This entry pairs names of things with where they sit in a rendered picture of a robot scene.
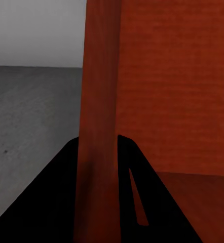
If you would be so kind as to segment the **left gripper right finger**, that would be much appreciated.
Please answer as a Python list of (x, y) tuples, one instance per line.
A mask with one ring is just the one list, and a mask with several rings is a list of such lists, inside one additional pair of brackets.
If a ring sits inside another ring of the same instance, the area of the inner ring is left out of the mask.
[[(131, 169), (149, 226), (137, 223)], [(137, 144), (118, 135), (121, 243), (203, 243)]]

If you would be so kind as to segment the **storage box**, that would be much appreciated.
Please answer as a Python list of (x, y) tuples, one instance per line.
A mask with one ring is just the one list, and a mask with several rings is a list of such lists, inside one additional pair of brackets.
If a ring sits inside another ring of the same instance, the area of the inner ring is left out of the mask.
[(74, 243), (121, 243), (118, 135), (224, 243), (224, 0), (87, 0)]

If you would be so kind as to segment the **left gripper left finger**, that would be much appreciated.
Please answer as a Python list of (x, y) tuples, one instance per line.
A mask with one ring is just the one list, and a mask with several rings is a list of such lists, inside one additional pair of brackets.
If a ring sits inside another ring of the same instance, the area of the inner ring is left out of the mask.
[(78, 146), (70, 140), (0, 216), (0, 243), (74, 243)]

